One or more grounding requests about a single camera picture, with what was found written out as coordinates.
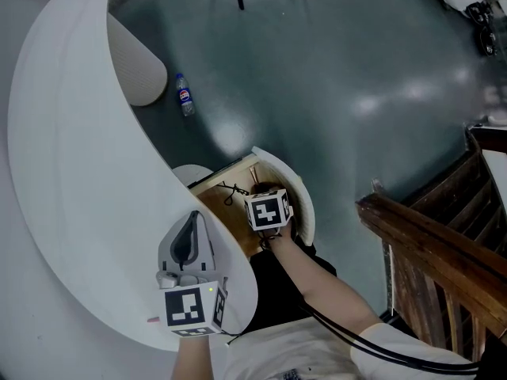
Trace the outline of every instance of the wooden railing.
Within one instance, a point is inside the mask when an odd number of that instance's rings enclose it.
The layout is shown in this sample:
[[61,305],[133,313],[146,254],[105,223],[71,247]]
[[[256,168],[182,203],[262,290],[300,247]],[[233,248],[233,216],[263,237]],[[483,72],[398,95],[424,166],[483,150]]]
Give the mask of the wooden railing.
[[[486,328],[507,344],[505,258],[386,196],[371,194],[356,206],[367,228],[444,289],[453,349],[463,346],[459,305],[472,314],[475,344],[484,344]],[[480,351],[474,354],[476,360]]]

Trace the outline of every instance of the dark floor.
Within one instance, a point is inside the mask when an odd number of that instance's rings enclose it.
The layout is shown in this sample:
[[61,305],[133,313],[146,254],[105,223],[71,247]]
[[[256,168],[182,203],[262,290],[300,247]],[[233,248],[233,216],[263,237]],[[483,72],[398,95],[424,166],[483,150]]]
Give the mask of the dark floor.
[[[379,313],[379,241],[354,201],[379,178],[394,198],[464,151],[494,59],[437,0],[131,0],[116,16],[170,72],[170,90],[136,110],[170,166],[218,169],[259,146],[303,178],[315,244]],[[183,119],[174,75],[197,114]]]

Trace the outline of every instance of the plastic bottle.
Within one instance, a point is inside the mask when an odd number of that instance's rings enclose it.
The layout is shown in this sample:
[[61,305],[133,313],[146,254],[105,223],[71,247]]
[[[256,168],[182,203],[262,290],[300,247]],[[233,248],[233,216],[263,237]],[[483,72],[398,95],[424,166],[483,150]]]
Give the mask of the plastic bottle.
[[181,110],[185,117],[191,116],[196,112],[193,106],[192,96],[190,95],[189,84],[186,81],[183,74],[178,73],[176,75],[176,90],[178,97],[180,98]]

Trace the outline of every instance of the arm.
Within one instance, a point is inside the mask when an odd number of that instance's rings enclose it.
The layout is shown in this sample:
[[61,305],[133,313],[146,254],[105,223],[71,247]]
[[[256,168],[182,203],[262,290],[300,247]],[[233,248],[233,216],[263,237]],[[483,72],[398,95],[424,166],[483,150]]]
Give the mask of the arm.
[[305,301],[330,320],[357,334],[382,322],[349,285],[321,268],[292,241],[290,225],[283,237],[271,241],[271,249]]
[[172,380],[213,380],[209,337],[195,336],[180,339]]

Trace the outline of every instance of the hand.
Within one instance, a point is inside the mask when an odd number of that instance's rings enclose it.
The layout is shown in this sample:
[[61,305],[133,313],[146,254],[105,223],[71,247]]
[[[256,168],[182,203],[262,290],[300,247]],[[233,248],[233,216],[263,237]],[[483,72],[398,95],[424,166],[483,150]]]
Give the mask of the hand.
[[289,238],[291,239],[291,232],[292,232],[292,218],[289,219],[288,223],[286,226],[282,226],[280,228],[280,235],[283,237],[283,238]]

